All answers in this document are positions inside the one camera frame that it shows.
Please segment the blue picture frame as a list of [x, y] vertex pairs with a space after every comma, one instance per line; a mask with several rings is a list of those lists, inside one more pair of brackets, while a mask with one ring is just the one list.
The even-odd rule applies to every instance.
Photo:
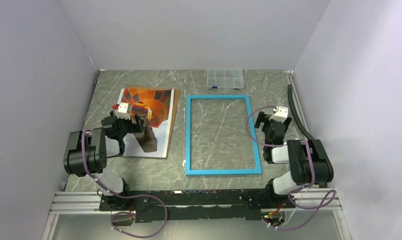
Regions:
[[[248, 127], [248, 136], [251, 138], [255, 168], [247, 169], [192, 169], [191, 167], [191, 113], [192, 100], [244, 100], [247, 110], [246, 126]], [[250, 96], [247, 94], [231, 95], [188, 95], [186, 98], [186, 122], [185, 122], [185, 174], [187, 176], [233, 176], [233, 175], [259, 175], [262, 173], [262, 164], [256, 142], [256, 131], [254, 130], [254, 121], [251, 108]]]

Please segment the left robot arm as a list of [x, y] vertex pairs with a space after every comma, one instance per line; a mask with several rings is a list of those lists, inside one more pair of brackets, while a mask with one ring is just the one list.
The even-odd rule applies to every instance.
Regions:
[[132, 204], [132, 195], [125, 190], [124, 179], [108, 167], [108, 158], [122, 156], [127, 134], [142, 133], [145, 121], [136, 114], [120, 118], [113, 112], [101, 120], [101, 127], [71, 132], [68, 136], [63, 157], [67, 174], [88, 177], [98, 185], [104, 196], [112, 197], [119, 210]]

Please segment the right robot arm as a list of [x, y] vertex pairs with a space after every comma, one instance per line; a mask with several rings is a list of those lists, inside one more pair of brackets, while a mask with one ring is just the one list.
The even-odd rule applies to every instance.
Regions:
[[268, 181], [270, 190], [264, 193], [264, 202], [271, 208], [282, 203], [284, 196], [299, 188], [330, 183], [334, 169], [319, 139], [290, 139], [284, 141], [292, 118], [288, 110], [273, 115], [260, 111], [254, 127], [264, 133], [263, 158], [268, 164], [288, 164], [289, 171]]

